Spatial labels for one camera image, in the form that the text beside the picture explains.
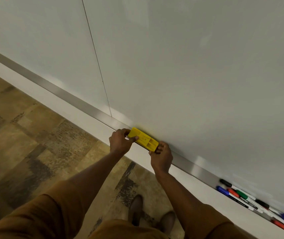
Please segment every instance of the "floor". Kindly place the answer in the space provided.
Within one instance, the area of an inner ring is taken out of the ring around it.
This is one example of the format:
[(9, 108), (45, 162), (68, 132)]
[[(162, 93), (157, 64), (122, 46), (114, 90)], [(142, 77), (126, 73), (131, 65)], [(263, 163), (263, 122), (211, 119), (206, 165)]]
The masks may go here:
[[(108, 145), (0, 78), (0, 219), (108, 152)], [(76, 238), (86, 238), (104, 220), (126, 219), (136, 194), (144, 197), (142, 226), (155, 224), (172, 210), (154, 174), (123, 157)], [(183, 237), (176, 221), (171, 238)]]

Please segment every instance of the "brown shirt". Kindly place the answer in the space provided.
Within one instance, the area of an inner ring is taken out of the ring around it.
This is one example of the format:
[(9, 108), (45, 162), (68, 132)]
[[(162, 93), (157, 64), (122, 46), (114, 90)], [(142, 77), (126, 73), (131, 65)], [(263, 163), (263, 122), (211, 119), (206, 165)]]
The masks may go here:
[[(0, 220), (0, 238), (73, 238), (79, 232), (84, 215), (82, 198), (76, 187), (60, 181), (45, 194), (22, 205)], [(246, 238), (233, 223), (210, 205), (190, 208), (185, 236), (197, 239)], [(135, 227), (124, 220), (103, 222), (89, 237), (166, 238), (154, 228)]]

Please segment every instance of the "brown shoe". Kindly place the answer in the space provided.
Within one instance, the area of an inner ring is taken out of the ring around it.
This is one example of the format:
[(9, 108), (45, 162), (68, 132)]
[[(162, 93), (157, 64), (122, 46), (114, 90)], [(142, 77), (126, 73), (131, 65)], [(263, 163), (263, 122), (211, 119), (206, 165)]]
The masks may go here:
[(175, 217), (174, 211), (166, 213), (156, 225), (156, 229), (159, 229), (161, 232), (169, 236), (175, 222)]
[(128, 221), (131, 222), (134, 226), (140, 225), (142, 209), (143, 209), (143, 197), (141, 195), (137, 195), (134, 197), (130, 205), (129, 216), (128, 216)]

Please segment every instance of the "person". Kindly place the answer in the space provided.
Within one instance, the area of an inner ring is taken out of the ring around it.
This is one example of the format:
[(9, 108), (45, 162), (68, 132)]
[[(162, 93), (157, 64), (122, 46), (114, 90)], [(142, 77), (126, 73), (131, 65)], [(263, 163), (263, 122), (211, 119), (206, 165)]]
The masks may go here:
[[(75, 237), (104, 180), (138, 139), (126, 139), (129, 132), (129, 129), (113, 132), (109, 138), (108, 155), (68, 180), (58, 182), (46, 193), (1, 219), (0, 238)], [(156, 179), (173, 206), (185, 231), (185, 238), (245, 238), (228, 218), (212, 206), (200, 202), (169, 174), (173, 157), (168, 144), (160, 142), (156, 152), (149, 154)], [(129, 208), (128, 221), (104, 221), (89, 238), (167, 239), (175, 221), (175, 213), (165, 214), (157, 228), (143, 228), (138, 226), (142, 207), (143, 200), (138, 195)]]

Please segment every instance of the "hand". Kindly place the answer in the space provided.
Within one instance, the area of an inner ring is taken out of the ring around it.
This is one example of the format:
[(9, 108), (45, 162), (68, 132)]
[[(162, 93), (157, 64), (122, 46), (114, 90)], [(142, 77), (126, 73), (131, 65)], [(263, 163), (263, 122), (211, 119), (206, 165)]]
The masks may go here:
[(151, 156), (151, 165), (155, 175), (158, 173), (168, 173), (173, 160), (172, 152), (167, 143), (160, 141), (155, 152), (149, 152)]
[(139, 139), (138, 136), (126, 139), (125, 136), (128, 135), (130, 131), (130, 129), (123, 128), (112, 133), (111, 137), (109, 137), (110, 153), (116, 153), (122, 157), (130, 150), (132, 143)]

